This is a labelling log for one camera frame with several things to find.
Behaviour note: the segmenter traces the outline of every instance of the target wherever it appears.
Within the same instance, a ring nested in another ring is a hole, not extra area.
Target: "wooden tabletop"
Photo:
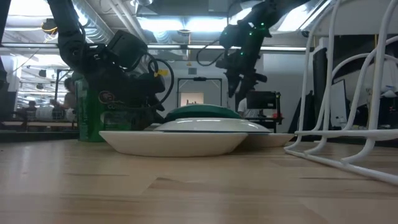
[[[23,121],[4,121],[3,124],[7,126],[20,126]],[[51,126],[51,127],[72,127],[76,126],[76,123],[72,122],[43,122],[43,121],[29,121],[28,126]]]
[[[325,155],[360,149],[329,144]],[[361,165],[398,174],[398,150]],[[397,187],[281,148],[154,158],[75,140],[0,144],[1,224],[384,224],[397,223],[397,209]]]

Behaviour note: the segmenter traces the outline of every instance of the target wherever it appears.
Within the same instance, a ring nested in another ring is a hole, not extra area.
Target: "ceiling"
[[[120,17],[112,10],[109,0],[72,0],[75,8],[81,18],[88,18],[86,32],[100,32],[100,39],[88,36],[88,41],[107,42],[117,30],[129,32]],[[187,1],[187,0],[154,0],[154,3],[148,7],[142,7],[136,2],[130,0],[121,0],[123,5],[132,14],[134,21],[138,24],[138,29],[134,29],[134,34],[143,37],[149,43],[159,43],[160,39],[156,35],[162,33],[167,35],[169,44],[207,44],[220,36],[220,32],[226,25],[226,11],[228,6],[234,0],[204,0],[204,1]],[[264,45],[284,45],[304,47],[307,39],[297,32],[297,29],[319,8],[322,0],[311,0],[305,7],[295,9],[291,14],[283,17],[271,31],[274,33],[273,38],[265,39]],[[257,4],[256,1],[246,1],[242,4],[234,4],[231,7],[231,22],[244,17],[244,13],[251,10],[251,6]],[[6,31],[4,32],[3,42],[25,42],[25,43],[57,43],[56,35],[48,35],[42,31],[42,23],[51,18],[52,14],[49,5],[45,0],[12,0],[7,18]],[[190,36],[182,36],[170,27],[167,21],[173,21],[183,28],[189,27],[192,30]],[[35,55],[26,54],[24,49],[8,49],[2,50],[2,55],[12,55],[18,58],[22,67],[20,87],[23,98],[21,104],[26,101],[27,97],[49,98],[53,96],[51,93],[55,90],[54,70],[58,68],[68,68],[59,55],[45,55],[38,50]],[[174,57],[176,54],[180,56],[186,55],[186,52],[162,52],[162,57],[170,57],[167,59],[178,60]],[[192,50],[188,59],[194,60],[192,55],[196,51]],[[201,60],[213,60],[219,54],[216,50],[203,51]],[[46,68],[47,76],[39,76],[38,68]],[[37,89],[37,84],[44,85],[43,90]],[[66,92],[63,85],[60,85],[60,91]]]

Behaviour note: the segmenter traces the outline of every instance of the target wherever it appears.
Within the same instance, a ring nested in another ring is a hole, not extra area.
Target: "ceiling light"
[[[75,10],[79,16],[79,22],[85,26],[88,19],[84,14],[76,8]],[[9,8],[9,15],[13,16],[49,16],[52,17],[50,5],[43,0],[12,0]]]
[[[1,43],[2,47],[23,47],[23,48],[40,48],[40,49],[57,49],[57,44],[42,44],[42,43]]]
[[[287,14],[283,23],[278,28],[278,31],[296,31],[308,18],[309,10],[304,4],[293,9]]]
[[[179,50],[179,49],[202,49],[205,45],[148,45],[148,49],[169,49],[169,50]],[[211,45],[206,49],[208,50],[224,50],[224,47],[221,45]],[[231,50],[240,49],[240,47],[231,47]],[[293,51],[293,52],[305,52],[305,47],[267,47],[262,46],[261,50],[266,51]]]
[[[148,19],[138,17],[138,21],[143,29],[152,32],[184,29],[184,26],[178,19]]]
[[[31,96],[27,96],[26,99],[27,99],[27,100],[36,100],[36,98],[31,97]]]
[[[331,0],[327,0],[327,2],[323,3],[319,7],[319,9],[316,10],[312,14],[312,16],[307,19],[307,21],[305,21],[305,23],[300,27],[300,29],[303,30],[303,29],[307,28],[312,23],[312,21],[314,21],[319,16],[319,14],[321,14],[330,5],[330,3],[331,3]]]
[[[185,28],[192,32],[221,32],[225,27],[226,18],[194,18]]]

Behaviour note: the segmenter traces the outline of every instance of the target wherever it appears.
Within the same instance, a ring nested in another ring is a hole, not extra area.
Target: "white wire rack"
[[[379,172],[376,170],[371,170],[359,166],[352,165],[353,162],[360,161],[364,159],[373,149],[376,141],[385,141],[398,138],[398,129],[388,129],[388,130],[377,130],[378,125],[378,117],[379,117],[379,106],[380,106],[380,95],[381,95],[381,79],[383,74],[383,65],[384,59],[392,60],[395,63],[398,63],[398,59],[394,58],[390,55],[386,55],[386,45],[391,44],[398,40],[398,37],[393,37],[387,40],[387,32],[389,23],[398,4],[398,0],[392,0],[387,8],[387,11],[383,17],[380,33],[379,33],[379,40],[377,44],[377,48],[374,49],[369,54],[359,54],[353,57],[346,59],[345,61],[341,62],[334,70],[333,70],[333,49],[334,48],[334,36],[335,36],[335,21],[336,15],[338,12],[338,8],[341,4],[342,0],[336,0],[333,7],[328,9],[321,18],[314,24],[310,36],[307,42],[307,51],[305,57],[305,71],[303,75],[303,87],[302,87],[302,102],[300,105],[300,118],[298,123],[298,131],[296,131],[296,135],[298,136],[296,142],[291,146],[285,147],[285,151],[288,154],[302,157],[304,159],[308,159],[311,161],[319,162],[322,164],[326,164],[329,166],[337,167],[339,169],[347,170],[350,172],[355,172],[357,174],[365,175],[368,177],[372,177],[375,179],[379,179],[385,182],[389,182],[391,184],[398,185],[398,176],[387,174],[384,172]],[[314,32],[316,31],[319,23],[322,19],[330,12],[331,12],[331,19],[330,19],[330,30],[329,30],[329,44],[328,44],[328,69],[326,75],[326,89],[322,100],[322,105],[320,108],[320,113],[318,116],[317,124],[315,128],[311,131],[303,131],[303,121],[304,121],[304,108],[305,108],[305,95],[307,92],[307,77],[308,77],[308,63],[309,63],[309,50],[311,46],[311,41],[313,39]],[[362,88],[364,77],[366,74],[366,70],[369,67],[372,59],[376,56],[376,65],[375,65],[375,73],[373,79],[373,93],[372,93],[372,101],[371,101],[371,113],[369,117],[369,127],[366,130],[351,130],[353,127],[355,113],[358,106],[359,94]],[[366,58],[363,66],[361,68],[361,72],[359,74],[358,82],[355,89],[354,98],[351,104],[351,111],[349,114],[347,125],[341,131],[330,131],[329,128],[329,119],[330,119],[330,89],[331,89],[331,81],[337,71],[343,67],[345,64],[356,60],[358,58]],[[323,129],[320,130],[321,124],[323,119]],[[302,136],[306,135],[317,135],[322,136],[321,141],[319,144],[312,148],[308,149],[303,152],[294,151],[294,149],[300,144],[302,140]],[[333,159],[327,159],[320,156],[315,156],[315,153],[322,151],[325,148],[326,142],[328,138],[336,138],[340,136],[358,136],[358,137],[365,137],[366,143],[359,153],[345,157],[340,159],[339,161]]]

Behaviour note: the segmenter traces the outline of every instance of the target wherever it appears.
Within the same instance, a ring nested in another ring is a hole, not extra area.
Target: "white plate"
[[[231,118],[182,118],[165,123],[155,131],[167,132],[216,132],[216,133],[269,133],[270,131],[253,122],[245,119]]]
[[[239,145],[239,148],[282,147],[293,137],[294,134],[249,134],[249,136]]]
[[[100,131],[116,151],[137,156],[217,156],[232,152],[246,133],[163,133],[160,131]]]

